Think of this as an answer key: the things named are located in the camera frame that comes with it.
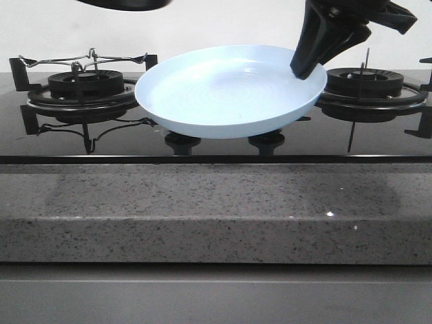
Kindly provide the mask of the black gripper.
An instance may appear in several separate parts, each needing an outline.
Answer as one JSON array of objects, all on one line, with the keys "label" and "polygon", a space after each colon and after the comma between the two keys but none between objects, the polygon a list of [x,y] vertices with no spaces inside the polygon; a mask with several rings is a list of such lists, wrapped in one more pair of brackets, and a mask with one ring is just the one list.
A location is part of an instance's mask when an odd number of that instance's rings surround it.
[{"label": "black gripper", "polygon": [[[371,35],[369,22],[406,34],[416,21],[413,13],[392,1],[307,1],[290,67],[297,78],[305,80],[318,64],[365,42]],[[349,31],[340,32],[340,28]]]}]

